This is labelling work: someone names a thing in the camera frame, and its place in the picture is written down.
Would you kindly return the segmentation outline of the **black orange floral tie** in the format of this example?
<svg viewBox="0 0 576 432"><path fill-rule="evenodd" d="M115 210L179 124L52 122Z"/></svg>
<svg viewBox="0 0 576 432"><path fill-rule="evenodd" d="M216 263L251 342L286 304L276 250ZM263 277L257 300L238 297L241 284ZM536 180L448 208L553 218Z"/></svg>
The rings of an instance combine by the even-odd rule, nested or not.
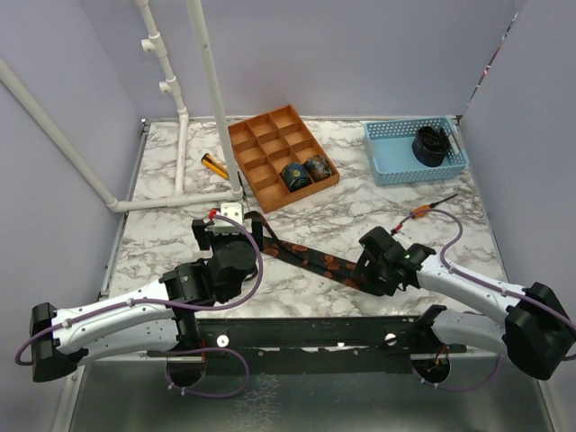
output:
<svg viewBox="0 0 576 432"><path fill-rule="evenodd" d="M264 242L258 243L258 245L264 254L291 266L303 268L316 275L361 291L357 286L356 263L311 247L281 240L277 237L264 215L263 217Z"/></svg>

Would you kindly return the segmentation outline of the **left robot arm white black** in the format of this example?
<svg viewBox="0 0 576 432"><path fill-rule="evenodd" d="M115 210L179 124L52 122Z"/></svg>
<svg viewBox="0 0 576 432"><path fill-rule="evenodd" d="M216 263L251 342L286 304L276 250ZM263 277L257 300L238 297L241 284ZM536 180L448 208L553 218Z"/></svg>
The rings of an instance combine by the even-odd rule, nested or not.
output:
<svg viewBox="0 0 576 432"><path fill-rule="evenodd" d="M178 265L138 289L84 306L58 309L49 302L31 310L28 366L36 383L66 377L80 365L137 351L185 356L201 347L198 311L236 308L255 295L244 283L263 278L263 223L257 212L245 218L213 211L194 220L193 234L211 257Z"/></svg>

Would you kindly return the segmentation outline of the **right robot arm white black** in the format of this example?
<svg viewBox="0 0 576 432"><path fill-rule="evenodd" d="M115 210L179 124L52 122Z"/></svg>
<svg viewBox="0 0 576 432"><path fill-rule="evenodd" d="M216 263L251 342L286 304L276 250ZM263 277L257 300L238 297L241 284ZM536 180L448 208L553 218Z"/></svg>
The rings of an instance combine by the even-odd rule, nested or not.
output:
<svg viewBox="0 0 576 432"><path fill-rule="evenodd" d="M415 345L433 352L445 345L478 347L506 356L521 372L551 378L575 343L575 330L545 284L524 287L466 272L421 244L403 247L381 227L359 240L363 253L355 272L376 295L392 295L413 286L440 293L473 310L441 310L413 330Z"/></svg>

